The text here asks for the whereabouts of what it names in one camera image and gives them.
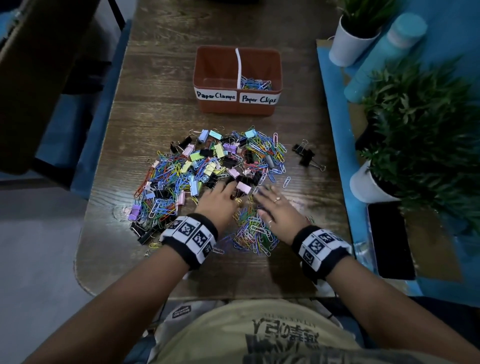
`beige t-shirt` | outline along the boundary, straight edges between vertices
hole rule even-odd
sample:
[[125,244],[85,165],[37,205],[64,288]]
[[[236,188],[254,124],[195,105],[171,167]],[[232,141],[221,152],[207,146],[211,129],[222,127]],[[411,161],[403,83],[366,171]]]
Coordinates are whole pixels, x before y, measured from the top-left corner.
[[448,363],[420,353],[361,349],[348,331],[283,300],[237,301],[207,312],[175,335],[152,362]]

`brown plastic container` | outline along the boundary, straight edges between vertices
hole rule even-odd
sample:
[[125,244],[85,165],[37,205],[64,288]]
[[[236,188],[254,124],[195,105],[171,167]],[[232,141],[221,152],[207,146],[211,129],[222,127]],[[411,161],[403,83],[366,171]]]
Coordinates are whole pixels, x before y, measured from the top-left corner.
[[270,116],[282,92],[282,63],[274,49],[238,48],[241,75],[272,81],[271,91],[237,88],[239,63],[235,47],[200,46],[193,87],[201,112]]

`potted plant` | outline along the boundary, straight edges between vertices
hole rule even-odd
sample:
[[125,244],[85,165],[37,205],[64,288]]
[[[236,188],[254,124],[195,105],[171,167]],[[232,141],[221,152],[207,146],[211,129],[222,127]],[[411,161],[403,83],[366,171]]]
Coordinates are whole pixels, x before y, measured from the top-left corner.
[[400,199],[467,220],[480,231],[480,108],[456,60],[422,69],[405,59],[373,74],[364,99],[378,138],[350,180],[365,203]]
[[329,58],[337,66],[352,65],[397,12],[397,0],[339,0],[338,22]]

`hand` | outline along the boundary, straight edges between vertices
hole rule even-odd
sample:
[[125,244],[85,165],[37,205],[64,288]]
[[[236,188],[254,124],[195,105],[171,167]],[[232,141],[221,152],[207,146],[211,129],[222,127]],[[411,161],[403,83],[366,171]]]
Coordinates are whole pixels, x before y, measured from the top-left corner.
[[[214,189],[205,191],[198,201],[195,212],[208,218],[215,225],[218,235],[225,230],[232,220],[232,215],[240,208],[237,202],[230,198],[236,187],[236,182],[230,182],[225,187],[225,182],[219,181]],[[245,203],[248,196],[241,199]]]
[[270,227],[273,234],[288,245],[292,245],[298,232],[309,226],[310,223],[275,187],[271,188],[272,191],[269,191],[265,187],[259,186],[257,193],[253,195],[268,210],[267,212],[259,209],[258,214]]

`white plant pot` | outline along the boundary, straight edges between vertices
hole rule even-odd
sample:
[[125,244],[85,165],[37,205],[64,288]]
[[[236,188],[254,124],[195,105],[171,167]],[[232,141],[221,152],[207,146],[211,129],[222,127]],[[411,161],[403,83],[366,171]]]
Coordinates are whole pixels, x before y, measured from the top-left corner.
[[333,64],[339,67],[348,67],[355,63],[357,58],[378,37],[362,39],[352,36],[342,27],[342,18],[338,22],[335,38],[328,57]]
[[377,202],[400,201],[382,190],[370,173],[368,167],[370,161],[366,161],[360,169],[350,178],[350,190],[361,202],[374,204]]

